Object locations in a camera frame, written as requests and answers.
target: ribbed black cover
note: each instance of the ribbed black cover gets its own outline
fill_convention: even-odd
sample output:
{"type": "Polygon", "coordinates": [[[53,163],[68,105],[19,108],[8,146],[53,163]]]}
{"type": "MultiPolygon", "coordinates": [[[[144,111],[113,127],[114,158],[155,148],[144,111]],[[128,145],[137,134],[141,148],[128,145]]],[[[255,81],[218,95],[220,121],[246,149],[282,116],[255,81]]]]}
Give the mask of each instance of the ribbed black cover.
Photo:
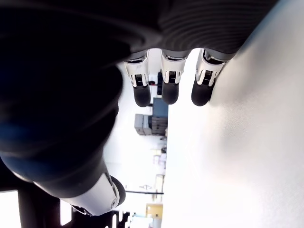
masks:
{"type": "Polygon", "coordinates": [[[276,0],[178,0],[159,25],[159,47],[184,51],[210,48],[236,53],[276,0]]]}

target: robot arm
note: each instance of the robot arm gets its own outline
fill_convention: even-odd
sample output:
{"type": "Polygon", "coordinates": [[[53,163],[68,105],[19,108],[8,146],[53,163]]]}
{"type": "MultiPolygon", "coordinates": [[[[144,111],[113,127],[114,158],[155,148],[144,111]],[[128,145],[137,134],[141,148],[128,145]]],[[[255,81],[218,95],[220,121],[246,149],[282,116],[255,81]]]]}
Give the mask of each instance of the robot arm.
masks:
{"type": "Polygon", "coordinates": [[[82,213],[117,207],[125,192],[102,150],[123,85],[115,64],[125,61],[135,101],[147,106],[148,50],[160,48],[162,96],[173,104],[187,56],[201,48],[192,101],[202,106],[223,66],[276,2],[0,1],[3,162],[82,213]]]}

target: white surface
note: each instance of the white surface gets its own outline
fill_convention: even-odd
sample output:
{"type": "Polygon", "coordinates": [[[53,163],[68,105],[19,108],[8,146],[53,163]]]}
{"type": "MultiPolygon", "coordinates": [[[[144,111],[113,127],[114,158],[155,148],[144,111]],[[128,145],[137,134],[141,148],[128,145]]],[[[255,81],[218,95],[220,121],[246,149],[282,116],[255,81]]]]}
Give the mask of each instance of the white surface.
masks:
{"type": "Polygon", "coordinates": [[[65,225],[72,220],[72,207],[70,204],[60,200],[60,225],[65,225]]]}
{"type": "Polygon", "coordinates": [[[21,228],[17,191],[0,192],[0,227],[21,228]]]}
{"type": "Polygon", "coordinates": [[[205,107],[191,102],[189,56],[169,107],[163,228],[304,227],[303,9],[281,1],[205,107]]]}

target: black cable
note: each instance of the black cable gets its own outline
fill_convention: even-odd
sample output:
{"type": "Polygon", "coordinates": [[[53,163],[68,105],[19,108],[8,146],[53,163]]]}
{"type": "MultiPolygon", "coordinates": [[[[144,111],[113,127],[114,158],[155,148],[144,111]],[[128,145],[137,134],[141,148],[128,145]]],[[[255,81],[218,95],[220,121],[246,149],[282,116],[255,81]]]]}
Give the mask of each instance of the black cable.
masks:
{"type": "Polygon", "coordinates": [[[151,195],[163,195],[163,192],[150,192],[150,191],[125,191],[129,193],[139,193],[139,194],[151,194],[151,195]]]}

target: bright light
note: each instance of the bright light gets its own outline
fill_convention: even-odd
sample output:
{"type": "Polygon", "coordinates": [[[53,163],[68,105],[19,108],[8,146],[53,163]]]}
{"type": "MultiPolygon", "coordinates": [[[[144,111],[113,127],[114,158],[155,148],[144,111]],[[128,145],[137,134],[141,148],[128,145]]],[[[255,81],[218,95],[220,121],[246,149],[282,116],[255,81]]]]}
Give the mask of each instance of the bright light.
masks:
{"type": "Polygon", "coordinates": [[[60,225],[65,225],[72,220],[72,207],[67,202],[60,200],[60,225]]]}
{"type": "Polygon", "coordinates": [[[118,217],[118,221],[122,221],[123,220],[123,211],[122,210],[120,210],[119,211],[119,217],[118,217]]]}
{"type": "Polygon", "coordinates": [[[116,219],[116,215],[113,215],[112,218],[112,228],[117,228],[117,219],[116,219]]]}
{"type": "Polygon", "coordinates": [[[0,227],[21,228],[18,192],[1,192],[0,205],[0,227]]]}

